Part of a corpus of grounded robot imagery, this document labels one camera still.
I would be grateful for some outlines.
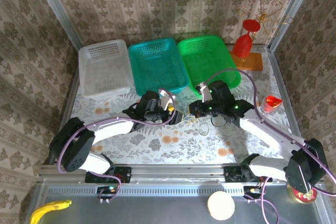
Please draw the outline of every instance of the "teal basket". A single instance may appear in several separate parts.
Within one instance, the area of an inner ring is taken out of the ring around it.
[[[138,95],[165,88],[179,93],[189,84],[174,39],[156,39],[130,46],[129,56]]]
[[[196,86],[213,74],[236,68],[223,40],[215,35],[205,35],[182,40],[177,45],[190,80],[190,88],[197,95]],[[212,81],[223,80],[230,89],[240,84],[240,73],[228,71],[217,75]]]

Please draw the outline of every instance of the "green basket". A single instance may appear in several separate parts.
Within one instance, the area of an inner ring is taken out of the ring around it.
[[[196,91],[198,84],[223,69],[236,68],[224,42],[218,36],[205,35],[182,40],[177,48],[189,76],[190,88],[196,95],[198,95]],[[240,73],[236,71],[224,72],[212,81],[217,80],[223,80],[230,89],[233,89],[240,84]]]

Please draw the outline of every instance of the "white basket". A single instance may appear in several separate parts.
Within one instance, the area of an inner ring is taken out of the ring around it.
[[[117,39],[83,47],[78,52],[80,92],[95,100],[130,92],[133,74],[127,46]]]

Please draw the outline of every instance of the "plastic basket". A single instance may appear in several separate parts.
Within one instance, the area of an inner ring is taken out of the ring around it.
[[[188,86],[188,75],[173,39],[156,39],[132,45],[129,54],[138,95],[145,94],[147,90],[157,91],[158,88],[179,93]]]
[[[220,70],[236,68],[224,42],[218,36],[205,35],[182,40],[177,48],[189,76],[190,88],[197,95],[196,86],[199,83],[206,81]],[[232,89],[240,84],[240,73],[224,72],[213,79],[216,80],[223,80]]]
[[[133,75],[124,40],[83,47],[78,52],[80,91],[96,100],[130,92]]]

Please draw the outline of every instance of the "table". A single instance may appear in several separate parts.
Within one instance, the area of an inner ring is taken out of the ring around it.
[[[266,46],[253,46],[251,52],[261,53],[264,63],[263,71],[247,71],[256,82],[259,101],[267,92],[279,94]],[[252,103],[253,89],[246,77],[242,76],[240,85],[232,93],[235,98]],[[139,99],[135,87],[128,94],[100,101],[86,99],[77,92],[71,117],[77,116],[85,123],[102,120],[121,113]],[[187,106],[197,99],[189,87],[185,88],[177,94],[177,109],[186,111]],[[267,117],[290,131],[283,105]],[[218,117],[214,123],[222,125],[225,122]],[[116,164],[240,163],[251,153],[280,157],[279,150],[233,124],[212,126],[209,116],[196,123],[185,121],[172,126],[145,126],[136,132],[103,140],[91,150],[106,154]]]

